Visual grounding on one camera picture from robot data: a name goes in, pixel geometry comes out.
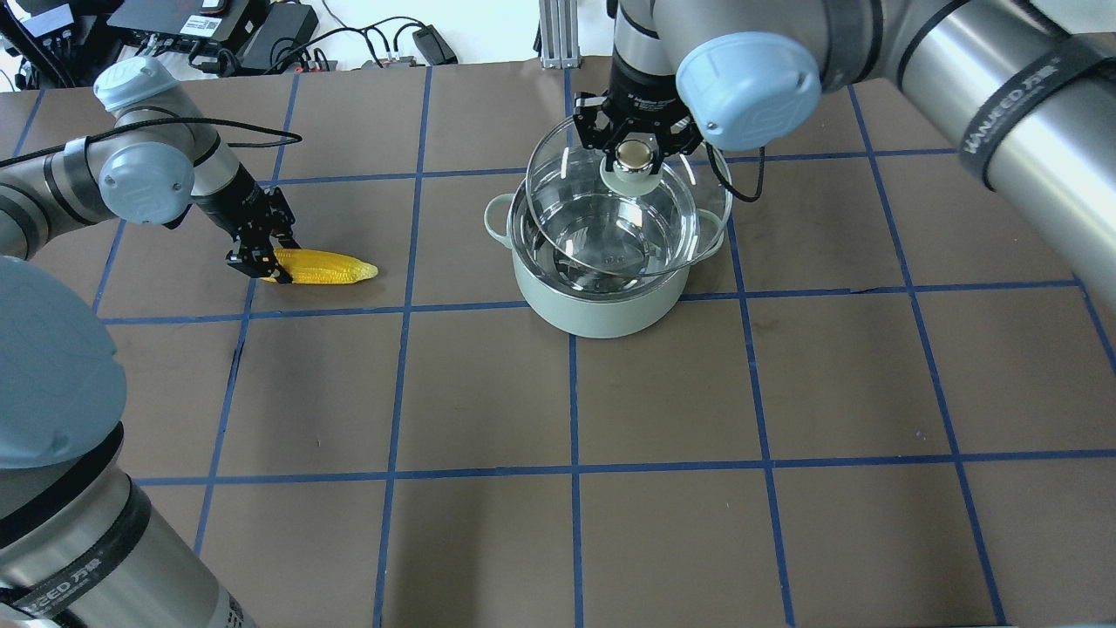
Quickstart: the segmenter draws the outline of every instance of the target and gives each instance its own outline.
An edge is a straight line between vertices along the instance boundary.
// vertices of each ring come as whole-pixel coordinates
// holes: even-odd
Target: blue tape line
[[[459,477],[516,477],[521,475],[566,475],[573,467],[567,465],[533,467],[482,467],[464,470],[396,471],[395,480],[450,480]]]
[[[470,309],[512,309],[530,307],[526,300],[494,300],[490,302],[448,302],[444,305],[414,305],[412,311],[466,311]]]
[[[1116,450],[1066,450],[1061,452],[991,452],[961,454],[966,463],[1002,463],[1008,461],[1079,461],[1088,458],[1116,458]]]
[[[252,320],[301,319],[305,317],[359,317],[362,313],[400,313],[401,306],[387,307],[341,307],[338,309],[268,309],[252,311]]]
[[[422,97],[422,118],[419,129],[419,158],[415,164],[414,204],[411,209],[411,250],[407,254],[406,296],[403,303],[403,325],[400,330],[400,359],[395,370],[395,405],[392,410],[392,441],[387,454],[387,481],[384,487],[384,514],[379,529],[379,557],[376,570],[376,588],[373,597],[372,625],[379,628],[384,622],[384,589],[387,580],[387,548],[392,531],[392,504],[395,500],[395,476],[400,456],[400,427],[403,418],[403,380],[407,367],[407,344],[411,335],[411,303],[414,294],[415,255],[419,251],[419,212],[422,206],[423,163],[426,154],[426,128],[430,120],[430,91],[433,70],[426,68]]]
[[[733,268],[740,263],[739,259],[733,259]],[[1078,282],[1069,279],[1054,279],[1049,281],[1007,281],[995,283],[939,283],[914,286],[918,292],[935,291],[963,291],[963,290],[1006,290],[1006,289],[1035,289],[1035,288],[1062,288],[1077,287]],[[873,288],[804,288],[786,290],[757,290],[743,292],[744,298],[797,298],[814,296],[856,296],[865,293],[905,293],[907,288],[903,286],[879,286]],[[740,298],[741,292],[700,292],[684,293],[680,300],[732,300]],[[413,311],[468,311],[475,309],[509,309],[519,307],[530,307],[526,300],[492,300],[483,302],[435,302],[429,305],[412,305]],[[251,319],[298,319],[302,317],[354,317],[365,316],[365,313],[401,313],[405,309],[402,305],[387,305],[382,307],[341,307],[336,309],[267,309],[263,311],[252,311]],[[133,317],[133,318],[106,318],[100,322],[106,326],[187,326],[194,323],[219,323],[227,321],[239,321],[240,313],[211,313],[203,317]]]
[[[414,172],[392,172],[387,174],[345,174],[341,176],[300,176],[278,178],[279,185],[305,185],[310,183],[348,183],[354,181],[385,181],[393,178],[414,178]]]
[[[915,291],[966,291],[966,290],[1014,290],[1029,288],[1070,288],[1077,281],[1071,279],[1051,279],[1048,281],[1000,281],[991,283],[934,283],[914,286]]]
[[[737,290],[741,293],[740,322],[744,332],[744,351],[748,357],[748,376],[752,387],[752,405],[756,409],[756,429],[759,434],[762,456],[763,483],[768,494],[768,512],[771,516],[771,540],[775,543],[776,566],[779,570],[779,589],[782,593],[782,611],[787,626],[795,626],[795,603],[790,593],[790,574],[787,570],[787,552],[782,539],[782,519],[779,515],[779,497],[775,486],[775,471],[771,466],[771,447],[767,436],[767,418],[763,415],[763,394],[760,390],[760,374],[756,364],[756,344],[752,338],[751,316],[748,311],[748,288],[740,263],[740,244],[737,240],[735,222],[728,223],[729,245],[732,251],[732,270],[735,273]]]
[[[702,293],[684,293],[679,297],[679,300],[732,300],[734,298],[740,298],[740,292],[713,291]]]
[[[806,288],[791,290],[757,290],[745,292],[748,298],[795,298],[804,296],[854,296],[859,293],[896,293],[905,292],[899,286],[879,286],[863,289],[850,288]]]
[[[437,172],[424,172],[423,176],[485,176],[490,174],[523,174],[526,172],[526,167],[489,167],[483,170],[441,170]]]
[[[886,467],[904,465],[940,465],[953,463],[950,454],[923,456],[868,456],[860,458],[788,458],[771,461],[777,470],[812,470],[828,467]]]
[[[298,97],[298,79],[296,74],[290,83],[290,97],[287,102],[287,116],[282,129],[290,131],[290,120],[295,115],[295,102]],[[271,171],[270,184],[275,185],[282,168],[283,146],[276,152],[276,165]],[[240,316],[240,335],[237,338],[237,349],[232,352],[232,365],[229,367],[229,383],[221,404],[221,419],[218,422],[217,438],[213,442],[213,457],[210,460],[209,482],[205,485],[205,496],[202,500],[202,512],[198,520],[198,533],[194,535],[194,553],[201,555],[205,542],[205,528],[209,525],[209,512],[213,505],[213,487],[217,484],[217,472],[221,465],[221,452],[224,450],[224,434],[229,429],[229,413],[232,410],[232,398],[237,390],[237,375],[240,373],[240,359],[244,355],[244,344],[248,342],[248,328],[252,323],[252,300],[256,298],[257,279],[248,280],[244,292],[244,307]]]
[[[953,148],[925,148],[925,149],[907,149],[907,151],[882,151],[876,153],[883,156],[913,156],[913,155],[935,155],[935,154],[950,154],[955,153]],[[828,160],[828,158],[860,158],[867,156],[867,153],[860,152],[837,152],[837,153],[804,153],[804,154],[789,154],[789,155],[768,155],[767,161],[815,161],[815,160]],[[728,157],[727,163],[753,163],[757,161],[754,155],[752,156],[739,156],[739,157]],[[696,160],[691,161],[694,164],[709,163],[708,161]],[[487,176],[492,174],[523,174],[527,172],[526,167],[481,167],[473,170],[439,170],[433,172],[423,172],[422,175],[429,178],[440,178],[446,176]],[[346,174],[340,176],[298,176],[291,178],[276,178],[276,184],[279,185],[304,185],[309,183],[345,183],[350,181],[382,181],[392,178],[414,178],[417,175],[415,172],[388,172],[379,174]]]
[[[237,337],[237,348],[232,352],[232,364],[229,367],[229,381],[224,387],[224,400],[221,403],[221,418],[218,421],[217,437],[213,441],[213,456],[210,458],[209,482],[205,485],[205,496],[202,500],[202,512],[198,520],[198,532],[194,535],[194,553],[201,555],[202,543],[205,542],[205,526],[209,523],[210,506],[213,504],[213,485],[217,471],[221,464],[221,451],[224,448],[224,433],[229,428],[229,413],[232,410],[232,395],[237,388],[237,375],[240,373],[240,359],[248,341],[249,312],[252,309],[252,298],[256,296],[256,279],[248,281],[244,290],[244,311],[240,319],[240,334]]]
[[[566,69],[569,85],[569,69]],[[577,337],[569,335],[569,464],[570,464],[570,521],[573,523],[574,542],[574,626],[585,626],[585,580],[581,569],[581,436],[578,422],[577,388]]]
[[[916,156],[916,155],[955,155],[958,154],[956,148],[907,148],[899,151],[874,151],[874,154],[879,156]]]
[[[1108,357],[1108,366],[1112,367],[1113,374],[1116,374],[1116,351],[1113,350],[1113,344],[1108,338],[1108,332],[1105,331],[1105,326],[1100,321],[1100,313],[1097,311],[1096,305],[1093,303],[1093,297],[1089,296],[1089,290],[1085,287],[1085,282],[1077,279],[1076,283],[1081,290],[1081,298],[1085,299],[1085,308],[1089,310],[1089,318],[1093,319],[1093,327],[1097,330],[1097,338],[1100,339],[1100,347],[1104,348],[1105,356]]]
[[[876,191],[879,194],[879,202],[883,205],[884,216],[887,219],[887,229],[891,232],[892,241],[895,245],[895,254],[898,258],[899,269],[903,271],[903,282],[907,287],[911,299],[911,309],[914,312],[915,326],[918,329],[918,339],[922,342],[923,354],[926,357],[926,367],[930,370],[931,384],[934,387],[934,396],[937,399],[937,408],[942,415],[942,425],[945,428],[945,437],[950,444],[950,453],[954,461],[954,468],[958,474],[958,482],[961,486],[961,495],[964,499],[965,511],[969,515],[969,524],[972,529],[973,541],[977,545],[977,553],[980,558],[981,569],[984,572],[984,583],[988,587],[989,598],[992,602],[992,610],[995,613],[998,625],[1006,625],[1007,619],[1003,612],[1003,603],[1000,600],[1000,591],[995,583],[995,574],[992,572],[992,561],[989,559],[988,549],[984,545],[984,534],[981,531],[980,519],[977,515],[977,505],[973,501],[972,491],[969,487],[969,476],[965,473],[964,462],[960,454],[956,433],[953,429],[953,419],[950,416],[950,408],[945,402],[945,392],[942,388],[942,380],[937,373],[937,363],[934,360],[934,351],[930,346],[930,335],[926,331],[926,323],[922,317],[922,307],[918,305],[918,293],[915,290],[914,281],[911,279],[911,270],[907,267],[906,254],[903,251],[903,241],[899,238],[898,226],[892,213],[892,205],[887,199],[887,190],[884,187],[884,178],[879,173],[879,164],[872,148],[872,138],[868,136],[867,125],[864,123],[864,114],[860,110],[860,103],[856,98],[856,90],[848,86],[849,99],[853,103],[853,112],[856,114],[856,123],[860,127],[860,136],[864,138],[864,147],[868,153],[868,164],[872,166],[872,176],[876,182]]]
[[[287,116],[283,117],[282,129],[290,131],[290,120],[295,117],[295,100],[298,98],[298,79],[300,75],[295,73],[295,78],[290,83],[290,97],[287,99]],[[279,152],[276,154],[276,166],[271,170],[271,181],[279,180],[279,170],[282,167],[282,155],[287,149],[286,145],[279,146]]]
[[[321,473],[321,474],[288,474],[288,475],[241,475],[218,476],[213,484],[307,484],[317,482],[369,482],[387,479],[386,472],[366,473]]]
[[[116,225],[116,234],[113,235],[113,245],[108,248],[108,257],[105,259],[105,269],[100,272],[100,281],[97,283],[97,293],[93,297],[93,312],[100,309],[100,299],[105,297],[105,288],[108,287],[108,273],[113,271],[113,262],[116,261],[116,251],[121,249],[121,239],[124,238],[124,226],[127,223],[121,220]]]
[[[241,313],[214,313],[210,317],[132,317],[102,319],[103,326],[193,326],[199,323],[230,323],[239,321]]]
[[[693,461],[677,463],[605,463],[578,465],[578,475],[632,474],[632,473],[684,473],[709,471],[741,471],[763,468],[833,468],[833,467],[886,467],[906,465],[953,464],[952,454],[923,456],[872,456],[850,458],[785,458],[763,461]],[[1067,450],[1042,452],[988,452],[961,454],[964,463],[1008,463],[1043,461],[1081,461],[1116,458],[1116,450]],[[573,465],[523,466],[523,467],[479,467],[454,470],[396,471],[396,481],[453,480],[471,477],[517,477],[550,476],[574,473]],[[185,476],[185,477],[141,477],[142,486],[204,486],[206,484],[302,484],[315,482],[362,482],[382,481],[387,472],[353,472],[326,474],[287,475],[239,475],[239,476]]]
[[[23,142],[27,142],[27,136],[31,133],[31,124],[35,123],[35,116],[39,114],[39,107],[42,106],[42,96],[46,93],[46,89],[39,89],[39,94],[35,97],[35,104],[31,105],[31,113],[28,114],[27,122],[23,123],[23,131],[19,134],[19,141],[16,142],[16,149],[11,152],[11,156],[17,156],[23,152]]]
[[[208,477],[136,477],[140,486],[205,486]]]

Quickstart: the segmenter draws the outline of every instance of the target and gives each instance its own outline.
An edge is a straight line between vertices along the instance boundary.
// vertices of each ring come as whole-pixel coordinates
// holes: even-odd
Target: cable
[[[343,22],[341,19],[337,17],[337,13],[335,13],[334,10],[329,8],[329,3],[326,2],[326,0],[321,0],[321,6],[326,8],[326,12],[329,13],[329,17],[334,18],[335,22],[344,26],[345,28],[349,28],[349,25]]]
[[[705,143],[705,154],[709,155],[709,164],[713,168],[713,174],[716,175],[716,180],[720,181],[721,185],[723,185],[725,190],[729,190],[732,195],[744,202],[756,202],[760,200],[761,195],[763,195],[763,162],[767,158],[766,147],[767,146],[760,146],[759,172],[756,175],[756,194],[751,196],[741,193],[732,186],[732,183],[729,183],[729,180],[721,172],[721,166],[716,162],[716,153],[713,152],[713,144],[708,142]]]
[[[392,42],[395,45],[396,56],[398,56],[398,51],[400,51],[400,36],[403,35],[404,30],[406,30],[406,29],[408,29],[408,28],[411,28],[413,26],[416,26],[419,28],[430,29],[430,25],[423,23],[423,22],[421,22],[419,20],[413,20],[410,23],[405,23],[405,25],[401,26],[398,28],[398,30],[395,31],[395,38],[392,40]],[[445,54],[445,48],[442,47],[442,41],[436,36],[434,36],[434,44],[437,44],[437,51],[439,51],[440,55],[442,55],[442,58],[443,59],[449,58],[449,55]]]
[[[329,57],[326,57],[321,48],[314,49],[314,62],[318,66],[319,71],[331,71],[329,69]]]
[[[306,51],[307,49],[309,49],[310,46],[314,46],[315,44],[321,41],[323,39],[326,39],[327,37],[331,37],[334,35],[337,35],[338,32],[358,32],[360,35],[364,35],[365,36],[365,42],[368,45],[368,52],[372,55],[372,60],[376,61],[377,66],[384,67],[384,64],[379,60],[379,57],[376,56],[376,49],[372,45],[372,39],[368,39],[368,37],[367,37],[367,31],[371,30],[375,26],[377,26],[377,25],[366,26],[364,28],[340,27],[340,28],[335,28],[333,30],[328,30],[328,31],[326,31],[326,32],[324,32],[324,33],[315,37],[314,39],[307,41],[306,44],[302,44],[301,46],[298,46],[296,48],[291,48],[290,51],[287,52],[287,55],[285,57],[282,57],[281,59],[279,59],[278,61],[276,61],[275,64],[272,64],[271,67],[269,67],[267,69],[267,71],[264,71],[263,74],[273,74],[277,69],[279,69],[281,67],[286,67],[286,65],[290,62],[290,59],[291,59],[291,57],[294,55],[301,55],[304,51]]]
[[[426,25],[424,25],[422,22],[407,22],[407,23],[401,26],[398,28],[398,30],[395,31],[395,37],[392,39],[392,45],[394,46],[394,50],[396,52],[400,51],[400,36],[403,35],[404,30],[406,30],[406,29],[408,29],[411,27],[426,28]]]
[[[252,131],[254,133],[262,133],[264,135],[275,135],[277,137],[283,137],[283,139],[280,139],[278,142],[230,142],[228,144],[230,148],[271,148],[275,146],[287,146],[290,144],[297,144],[302,141],[301,135],[290,131],[280,131],[278,128],[269,128],[267,126],[257,126],[256,124],[248,124],[247,122],[237,122],[234,119],[221,119],[217,117],[161,117],[157,119],[144,119],[141,122],[133,122],[131,124],[117,126],[116,128],[105,131],[104,133],[89,135],[86,137],[86,141],[88,144],[94,144],[96,142],[100,142],[109,137],[123,135],[124,133],[127,133],[129,131],[146,128],[148,126],[164,126],[167,124],[212,124],[213,126],[231,126],[233,128],[243,128],[244,131]],[[35,151],[33,153],[28,153],[26,155],[19,155],[16,157],[7,158],[0,161],[0,168],[4,168],[8,167],[9,165],[15,165],[17,163],[22,163],[25,161],[30,161],[32,158],[38,158],[41,156],[59,153],[65,148],[66,144],[58,144],[57,146],[50,146],[49,148]]]

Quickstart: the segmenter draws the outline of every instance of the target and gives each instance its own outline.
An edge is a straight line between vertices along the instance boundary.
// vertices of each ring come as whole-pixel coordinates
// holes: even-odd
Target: yellow corn
[[[277,248],[276,259],[290,272],[296,283],[355,283],[379,273],[379,268],[339,252],[306,248]]]

